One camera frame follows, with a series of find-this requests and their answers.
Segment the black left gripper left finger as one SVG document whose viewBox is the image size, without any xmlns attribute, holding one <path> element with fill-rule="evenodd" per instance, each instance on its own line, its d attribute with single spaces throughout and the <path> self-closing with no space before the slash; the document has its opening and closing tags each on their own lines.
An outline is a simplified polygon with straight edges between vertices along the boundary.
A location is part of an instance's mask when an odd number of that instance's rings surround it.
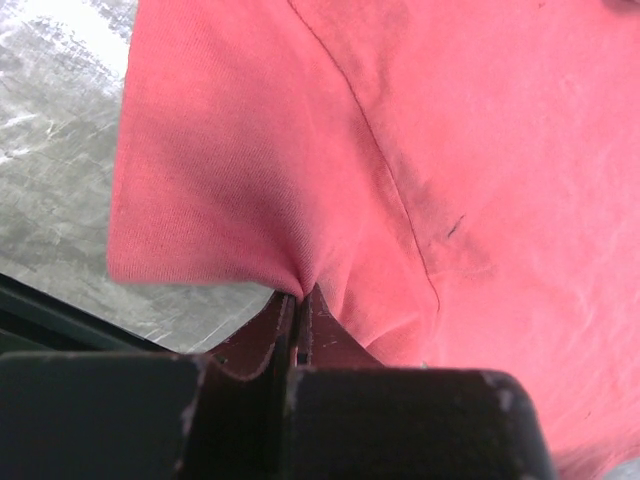
<svg viewBox="0 0 640 480">
<path fill-rule="evenodd" d="M 294 300 L 216 349 L 1 352 L 5 479 L 267 479 L 279 467 Z"/>
</svg>

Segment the salmon pink t-shirt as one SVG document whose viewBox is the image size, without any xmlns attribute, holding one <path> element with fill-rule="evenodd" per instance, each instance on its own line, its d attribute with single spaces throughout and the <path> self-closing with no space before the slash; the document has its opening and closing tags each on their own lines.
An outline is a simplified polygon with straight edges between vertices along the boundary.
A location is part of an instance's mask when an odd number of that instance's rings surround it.
<svg viewBox="0 0 640 480">
<path fill-rule="evenodd" d="M 319 286 L 387 364 L 514 375 L 598 478 L 639 454 L 639 5 L 142 1 L 107 264 Z"/>
</svg>

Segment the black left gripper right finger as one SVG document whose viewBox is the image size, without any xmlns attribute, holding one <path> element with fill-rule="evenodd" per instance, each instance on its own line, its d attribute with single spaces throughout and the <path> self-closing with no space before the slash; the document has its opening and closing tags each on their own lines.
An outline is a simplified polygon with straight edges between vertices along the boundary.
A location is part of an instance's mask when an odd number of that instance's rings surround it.
<svg viewBox="0 0 640 480">
<path fill-rule="evenodd" d="M 532 400 L 511 375 L 387 368 L 333 318 L 300 306 L 289 376 L 293 479 L 553 479 Z"/>
</svg>

